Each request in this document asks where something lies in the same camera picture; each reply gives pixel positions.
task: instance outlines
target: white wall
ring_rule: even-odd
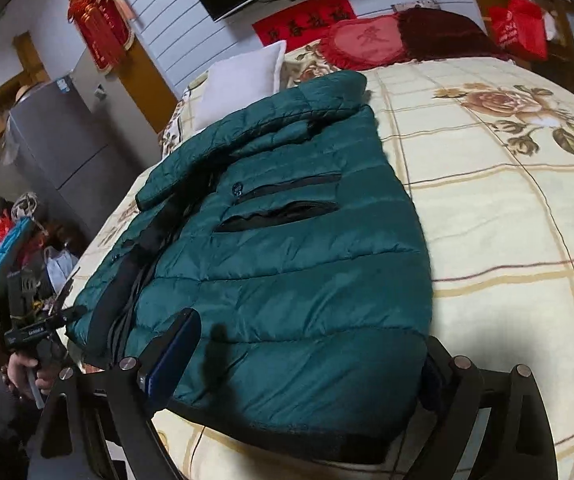
[[[67,21],[69,0],[44,0],[29,32],[42,64],[55,79],[73,70],[86,46],[73,23]]]
[[[180,94],[194,77],[218,61],[261,47],[252,23],[291,2],[256,2],[215,23],[198,0],[127,0],[138,15],[136,33],[167,81]],[[413,0],[350,0],[359,17],[389,12],[391,4]],[[483,27],[475,0],[437,0]]]
[[[11,0],[0,16],[0,85],[22,72],[14,36],[27,30],[50,77],[72,70],[84,51],[76,27],[67,22],[68,0]]]

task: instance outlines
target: white cloth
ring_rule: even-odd
[[[205,94],[196,111],[195,129],[206,128],[278,92],[286,45],[286,41],[278,41],[211,65]]]

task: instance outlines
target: dark red pillow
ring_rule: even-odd
[[[334,23],[318,51],[331,64],[351,70],[409,60],[398,31],[398,14]]]
[[[398,28],[410,59],[510,58],[476,23],[454,12],[414,7],[398,14]]]

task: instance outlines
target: person's hand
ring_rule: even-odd
[[[11,354],[6,370],[3,369],[3,374],[6,373],[9,378],[9,390],[12,393],[14,390],[18,390],[21,396],[33,399],[32,389],[27,380],[27,368],[35,368],[36,366],[38,366],[38,359],[33,359],[27,354],[19,352]]]
[[[32,389],[27,380],[27,368],[35,368],[37,365],[38,359],[29,357],[27,354],[20,352],[12,354],[6,370],[11,383],[9,385],[10,390],[17,388],[23,397],[33,399]],[[38,370],[38,373],[36,373],[36,386],[38,386],[43,395],[49,395],[59,371],[60,366],[55,363]]]

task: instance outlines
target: bed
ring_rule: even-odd
[[[316,43],[285,58],[288,86],[337,70]],[[478,367],[534,372],[559,478],[574,480],[574,95],[511,62],[473,57],[364,72],[382,148],[413,199],[432,259],[432,333]],[[195,135],[206,74],[163,135],[163,156]],[[78,263],[76,295],[138,209],[141,174]],[[455,478],[466,479],[479,423]],[[432,420],[419,410],[379,466],[303,462],[234,441],[171,412],[154,424],[192,479],[401,478]]]

